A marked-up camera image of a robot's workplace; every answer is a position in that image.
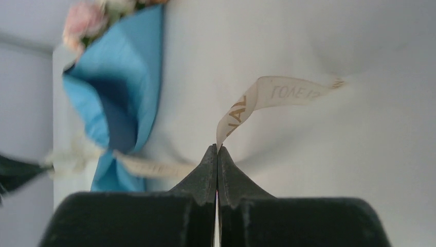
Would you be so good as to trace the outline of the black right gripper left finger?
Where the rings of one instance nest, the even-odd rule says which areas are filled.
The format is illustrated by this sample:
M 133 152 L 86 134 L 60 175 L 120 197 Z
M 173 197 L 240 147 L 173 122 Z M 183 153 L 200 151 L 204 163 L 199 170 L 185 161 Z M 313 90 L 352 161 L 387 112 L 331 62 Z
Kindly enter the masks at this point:
M 216 145 L 165 192 L 78 192 L 55 211 L 40 246 L 213 246 Z

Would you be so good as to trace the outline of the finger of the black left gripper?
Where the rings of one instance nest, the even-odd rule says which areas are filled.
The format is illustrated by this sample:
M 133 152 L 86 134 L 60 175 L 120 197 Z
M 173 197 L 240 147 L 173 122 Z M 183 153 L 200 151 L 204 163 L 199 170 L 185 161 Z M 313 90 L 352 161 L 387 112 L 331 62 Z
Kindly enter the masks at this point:
M 40 165 L 1 155 L 1 204 L 4 196 L 22 188 L 38 176 L 53 171 L 53 163 Z

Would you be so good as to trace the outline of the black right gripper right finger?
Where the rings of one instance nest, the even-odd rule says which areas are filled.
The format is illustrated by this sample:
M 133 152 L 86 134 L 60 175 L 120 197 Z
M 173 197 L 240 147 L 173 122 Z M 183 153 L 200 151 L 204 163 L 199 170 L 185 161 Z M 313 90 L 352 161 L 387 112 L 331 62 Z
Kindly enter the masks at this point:
M 217 153 L 221 246 L 390 246 L 376 211 L 354 197 L 277 198 Z

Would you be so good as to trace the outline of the cream ribbon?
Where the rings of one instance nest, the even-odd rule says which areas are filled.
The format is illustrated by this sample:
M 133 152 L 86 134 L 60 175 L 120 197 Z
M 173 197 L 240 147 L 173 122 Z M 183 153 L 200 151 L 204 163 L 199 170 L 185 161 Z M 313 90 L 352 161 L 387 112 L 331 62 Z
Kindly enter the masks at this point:
M 283 105 L 307 105 L 344 85 L 345 82 L 341 79 L 325 86 L 291 77 L 260 77 L 219 121 L 216 129 L 217 147 L 220 148 L 225 139 L 256 110 Z M 52 151 L 45 157 L 44 165 L 51 166 L 53 174 L 81 172 L 90 161 L 102 158 L 106 152 L 111 152 L 129 174 L 138 177 L 183 178 L 195 168 L 195 165 L 189 163 L 165 164 L 127 155 L 126 152 L 134 142 L 135 122 L 105 98 L 98 98 L 92 108 L 101 110 L 102 113 L 91 117 L 83 116 L 84 125 L 96 127 L 98 135 L 108 134 L 109 144 L 98 144 L 96 135 L 81 132 L 71 141 L 70 150 Z

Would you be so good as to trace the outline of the blue wrapping paper sheet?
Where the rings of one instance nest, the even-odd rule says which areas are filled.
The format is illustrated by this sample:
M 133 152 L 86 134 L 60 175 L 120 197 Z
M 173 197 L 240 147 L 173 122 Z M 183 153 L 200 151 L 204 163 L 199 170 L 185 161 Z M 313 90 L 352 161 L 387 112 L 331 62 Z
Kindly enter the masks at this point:
M 131 154 L 147 142 L 162 76 L 163 5 L 147 7 L 113 25 L 63 72 L 66 95 L 86 136 L 103 148 L 93 191 L 145 191 L 114 151 Z

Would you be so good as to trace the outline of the pink fake rose stem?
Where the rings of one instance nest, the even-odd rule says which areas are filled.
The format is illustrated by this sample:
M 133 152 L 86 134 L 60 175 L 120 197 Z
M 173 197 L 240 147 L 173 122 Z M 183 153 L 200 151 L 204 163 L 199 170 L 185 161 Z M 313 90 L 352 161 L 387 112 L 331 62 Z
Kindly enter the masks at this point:
M 76 55 L 76 60 L 83 55 L 89 42 L 103 34 L 107 28 L 105 3 L 106 1 L 79 1 L 70 7 L 62 38 L 64 45 Z

